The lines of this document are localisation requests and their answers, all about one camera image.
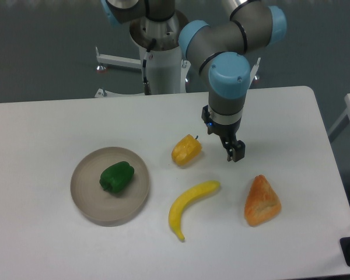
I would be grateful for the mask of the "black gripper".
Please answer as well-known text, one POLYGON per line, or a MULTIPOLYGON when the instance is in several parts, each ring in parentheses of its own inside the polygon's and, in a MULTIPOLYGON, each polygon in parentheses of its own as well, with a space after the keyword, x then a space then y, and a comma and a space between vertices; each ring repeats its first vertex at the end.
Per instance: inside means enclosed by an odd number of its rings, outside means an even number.
POLYGON ((221 115, 206 105, 202 108, 201 118, 207 127, 208 134, 220 137, 227 153, 227 161, 238 162, 245 157, 245 143, 236 139, 236 132, 241 122, 241 111, 233 115, 221 115))

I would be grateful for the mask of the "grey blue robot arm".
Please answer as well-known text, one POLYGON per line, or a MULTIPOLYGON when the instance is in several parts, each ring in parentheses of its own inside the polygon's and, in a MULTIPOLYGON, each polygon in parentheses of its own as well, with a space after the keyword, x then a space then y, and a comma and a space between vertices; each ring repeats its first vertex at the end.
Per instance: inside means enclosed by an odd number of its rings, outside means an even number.
POLYGON ((225 24, 212 27, 188 21, 174 1, 102 1, 111 25, 129 23, 139 48, 138 68, 145 95, 180 93, 186 66, 192 66, 208 88, 201 117, 209 134, 219 136, 229 161, 244 158, 245 145, 236 138, 246 94, 257 67, 246 53, 285 37, 287 22, 277 6, 261 1, 223 1, 225 24))

